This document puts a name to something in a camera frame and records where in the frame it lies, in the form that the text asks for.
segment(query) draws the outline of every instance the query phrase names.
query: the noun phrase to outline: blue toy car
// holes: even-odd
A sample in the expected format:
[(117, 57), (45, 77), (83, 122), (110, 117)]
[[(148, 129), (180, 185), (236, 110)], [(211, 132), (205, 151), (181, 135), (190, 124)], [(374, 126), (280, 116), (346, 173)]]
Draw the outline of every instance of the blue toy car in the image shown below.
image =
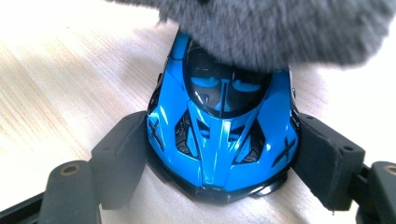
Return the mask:
[(299, 143), (289, 69), (257, 73), (224, 64), (181, 32), (147, 125), (159, 173), (219, 203), (280, 187)]

